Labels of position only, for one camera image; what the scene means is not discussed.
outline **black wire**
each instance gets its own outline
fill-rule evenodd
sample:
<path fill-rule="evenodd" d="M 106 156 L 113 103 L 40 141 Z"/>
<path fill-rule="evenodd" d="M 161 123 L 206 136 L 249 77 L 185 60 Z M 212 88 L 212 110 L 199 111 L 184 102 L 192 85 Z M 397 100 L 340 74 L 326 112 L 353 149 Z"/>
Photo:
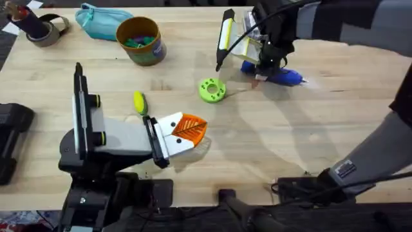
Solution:
<path fill-rule="evenodd" d="M 266 16 L 264 19 L 260 20 L 259 22 L 257 22 L 255 25 L 251 26 L 245 33 L 243 33 L 236 41 L 234 41 L 234 43 L 232 44 L 232 46 L 230 46 L 230 48 L 225 52 L 225 55 L 223 55 L 223 57 L 220 59 L 220 61 L 218 61 L 218 64 L 216 65 L 216 71 L 218 72 L 220 70 L 221 65 L 223 64 L 223 60 L 226 58 L 226 56 L 233 50 L 233 48 L 238 45 L 238 43 L 240 43 L 240 41 L 245 38 L 250 32 L 252 32 L 255 28 L 257 28 L 258 26 L 260 26 L 261 24 L 263 24 L 264 22 L 266 22 L 268 19 L 270 19 L 273 16 L 276 16 L 284 11 L 287 11 L 291 8 L 295 8 L 295 7 L 300 7 L 300 6 L 304 6 L 306 4 L 310 4 L 310 3 L 316 3 L 319 2 L 321 0 L 302 0 L 302 1 L 298 1 L 295 3 L 290 3 L 285 5 L 284 7 L 281 7 L 278 11 L 271 13 L 270 15 Z"/>
<path fill-rule="evenodd" d="M 334 187 L 334 188 L 326 189 L 326 190 L 324 190 L 322 192 L 319 192 L 319 193 L 314 193 L 314 194 L 309 195 L 307 197 L 287 200 L 287 201 L 284 201 L 282 203 L 274 205 L 274 207 L 285 206 L 285 205 L 298 203 L 298 202 L 308 202 L 309 200 L 312 200 L 313 198 L 316 198 L 316 197 L 320 197 L 324 194 L 327 194 L 327 193 L 330 193 L 330 192 L 333 192 L 333 191 L 338 191 L 338 190 L 350 188 L 350 187 L 354 187 L 354 186 L 360 186 L 360 185 L 364 185 L 364 184 L 376 184 L 376 183 L 379 183 L 379 182 L 403 179 L 403 178 L 407 178 L 407 177 L 412 177 L 412 171 L 401 173 L 401 174 L 396 174 L 396 175 L 390 175 L 390 176 L 387 176 L 387 177 L 376 177 L 376 178 L 372 178 L 372 179 L 369 179 L 369 180 L 362 180 L 362 181 L 354 182 L 354 183 L 351 183 L 351 184 L 345 184 L 343 186 L 337 186 L 337 187 Z"/>
<path fill-rule="evenodd" d="M 47 222 L 47 224 L 49 224 L 49 226 L 51 227 L 51 230 L 54 230 L 54 226 L 52 225 L 52 223 L 50 223 L 43 215 L 41 215 L 39 210 L 36 210 L 36 213 L 45 221 Z"/>
<path fill-rule="evenodd" d="M 215 210 L 217 210 L 217 209 L 219 209 L 219 206 L 215 206 L 215 207 L 213 207 L 213 208 L 205 209 L 205 210 L 202 210 L 202 211 L 200 211 L 200 212 L 193 213 L 192 215 L 189 215 L 189 216 L 183 216 L 183 218 L 178 218 L 178 219 L 170 218 L 170 219 L 165 219 L 165 220 L 144 217 L 144 216 L 142 216 L 142 215 L 140 215 L 140 214 L 138 214 L 138 213 L 136 213 L 136 215 L 137 215 L 138 217 L 140 217 L 140 218 L 142 218 L 142 219 L 145 219 L 145 220 L 148 220 L 148 221 L 150 221 L 150 222 L 173 222 L 173 221 L 181 221 L 181 220 L 186 220 L 186 219 L 194 218 L 194 217 L 197 217 L 197 216 L 200 216 L 200 215 L 204 215 L 204 214 L 206 214 L 206 213 L 213 212 L 213 211 L 215 211 Z"/>
<path fill-rule="evenodd" d="M 203 231 L 203 220 L 201 217 L 198 218 L 197 222 L 194 223 L 194 227 L 191 232 Z"/>
<path fill-rule="evenodd" d="M 62 220 L 63 220 L 63 212 L 65 212 L 67 207 L 67 199 L 63 202 L 62 210 L 60 211 L 59 215 L 59 223 L 57 224 L 57 232 L 62 232 L 64 228 L 62 228 Z"/>
<path fill-rule="evenodd" d="M 225 203 L 225 208 L 226 210 L 229 212 L 230 217 L 232 217 L 234 223 L 236 224 L 236 227 L 238 228 L 239 232 L 243 232 L 243 226 L 241 221 L 237 218 L 235 212 L 233 212 L 233 210 L 229 207 L 228 204 Z"/>
<path fill-rule="evenodd" d="M 146 224 L 149 222 L 149 219 L 153 216 L 153 213 L 154 213 L 154 212 L 155 212 L 155 211 L 153 210 L 153 211 L 149 214 L 149 216 L 147 217 L 147 219 L 143 222 L 142 228 L 140 228 L 140 231 L 139 231 L 139 232 L 143 232 L 144 228 L 146 227 Z"/>

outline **teal pouch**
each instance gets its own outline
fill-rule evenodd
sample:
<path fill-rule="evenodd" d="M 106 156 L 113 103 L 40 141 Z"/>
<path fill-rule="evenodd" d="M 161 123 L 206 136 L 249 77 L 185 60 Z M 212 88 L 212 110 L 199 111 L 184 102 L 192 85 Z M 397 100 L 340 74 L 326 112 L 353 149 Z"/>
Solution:
<path fill-rule="evenodd" d="M 87 3 L 83 3 L 81 7 L 75 14 L 76 22 L 94 39 L 116 41 L 117 27 L 133 17 L 124 10 L 97 8 Z"/>

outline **black mount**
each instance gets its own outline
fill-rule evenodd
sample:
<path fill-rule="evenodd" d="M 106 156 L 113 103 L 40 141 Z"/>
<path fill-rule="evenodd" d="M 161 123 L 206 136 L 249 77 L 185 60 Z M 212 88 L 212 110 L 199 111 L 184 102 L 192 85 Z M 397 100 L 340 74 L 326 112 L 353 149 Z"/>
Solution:
<path fill-rule="evenodd" d="M 33 110 L 20 104 L 0 104 L 0 186 L 12 179 L 19 155 L 15 145 L 32 124 L 34 115 Z"/>
<path fill-rule="evenodd" d="M 278 195 L 280 203 L 307 198 L 306 201 L 292 203 L 301 208 L 326 207 L 330 204 L 356 204 L 355 196 L 345 194 L 341 189 L 327 192 L 315 198 L 308 198 L 327 189 L 338 187 L 329 176 L 329 168 L 317 177 L 282 177 L 271 186 L 273 193 Z"/>
<path fill-rule="evenodd" d="M 60 231 L 73 226 L 101 231 L 117 222 L 123 209 L 167 208 L 173 201 L 172 180 L 140 180 L 136 173 L 120 172 L 125 168 L 153 159 L 160 168 L 169 161 L 162 155 L 154 125 L 156 119 L 143 118 L 152 152 L 147 155 L 110 154 L 94 148 L 106 144 L 106 132 L 93 131 L 91 109 L 101 106 L 100 96 L 88 93 L 86 76 L 80 63 L 74 74 L 74 128 L 60 143 L 59 169 L 70 173 L 72 182 L 64 202 Z"/>
<path fill-rule="evenodd" d="M 221 189 L 218 193 L 219 205 L 225 206 L 227 211 L 237 220 L 241 231 L 258 232 L 301 232 L 295 227 L 279 223 L 273 215 L 260 206 L 249 206 L 236 198 L 233 189 Z"/>

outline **colorful items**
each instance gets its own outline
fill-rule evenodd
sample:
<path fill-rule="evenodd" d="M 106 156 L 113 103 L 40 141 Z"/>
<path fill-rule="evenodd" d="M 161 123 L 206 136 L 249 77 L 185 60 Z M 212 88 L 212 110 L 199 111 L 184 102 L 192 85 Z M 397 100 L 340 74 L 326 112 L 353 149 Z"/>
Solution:
<path fill-rule="evenodd" d="M 226 94 L 226 85 L 217 78 L 203 80 L 199 85 L 200 97 L 208 103 L 222 100 Z"/>
<path fill-rule="evenodd" d="M 155 38 L 151 36 L 139 36 L 134 39 L 128 39 L 124 43 L 124 46 L 128 46 L 130 48 L 141 48 L 149 45 L 151 42 L 153 42 L 154 39 Z"/>
<path fill-rule="evenodd" d="M 147 115 L 149 107 L 143 93 L 135 91 L 133 94 L 133 103 L 135 105 L 137 113 L 139 113 L 141 116 Z"/>

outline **blue object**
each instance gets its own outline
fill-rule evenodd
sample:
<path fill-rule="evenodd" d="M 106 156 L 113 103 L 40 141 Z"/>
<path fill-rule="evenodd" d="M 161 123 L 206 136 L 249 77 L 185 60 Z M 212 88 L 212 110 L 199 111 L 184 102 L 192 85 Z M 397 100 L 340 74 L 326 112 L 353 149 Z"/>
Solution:
<path fill-rule="evenodd" d="M 255 74 L 255 70 L 255 64 L 252 64 L 249 61 L 243 61 L 242 67 L 240 68 L 240 71 L 247 74 Z"/>
<path fill-rule="evenodd" d="M 243 73 L 254 75 L 256 71 L 256 65 L 248 61 L 243 61 L 240 70 Z M 281 68 L 280 73 L 275 76 L 268 77 L 266 81 L 285 86 L 295 86 L 304 82 L 301 74 L 299 74 L 297 71 L 289 70 L 286 68 Z"/>
<path fill-rule="evenodd" d="M 303 77 L 297 71 L 281 68 L 277 75 L 268 77 L 266 81 L 285 86 L 295 86 L 303 82 Z"/>
<path fill-rule="evenodd" d="M 116 41 L 117 27 L 133 17 L 124 10 L 97 8 L 87 3 L 83 3 L 81 7 L 75 14 L 76 22 L 94 39 Z"/>

